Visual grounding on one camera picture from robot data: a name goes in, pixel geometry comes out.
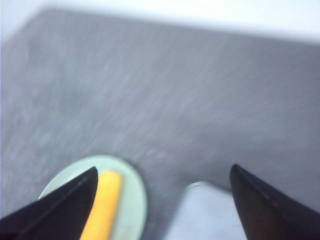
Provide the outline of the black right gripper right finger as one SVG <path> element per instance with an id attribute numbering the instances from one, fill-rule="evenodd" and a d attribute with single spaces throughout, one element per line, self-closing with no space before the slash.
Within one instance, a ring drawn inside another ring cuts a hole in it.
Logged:
<path id="1" fill-rule="evenodd" d="M 229 173 L 233 200 L 249 240 L 318 240 L 320 214 L 238 164 Z"/>

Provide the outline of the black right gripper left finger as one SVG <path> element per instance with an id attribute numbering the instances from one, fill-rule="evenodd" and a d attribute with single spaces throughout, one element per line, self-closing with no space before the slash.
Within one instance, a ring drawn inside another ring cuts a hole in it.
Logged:
<path id="1" fill-rule="evenodd" d="M 98 171 L 92 167 L 43 198 L 0 220 L 2 240 L 78 240 L 93 206 Z"/>

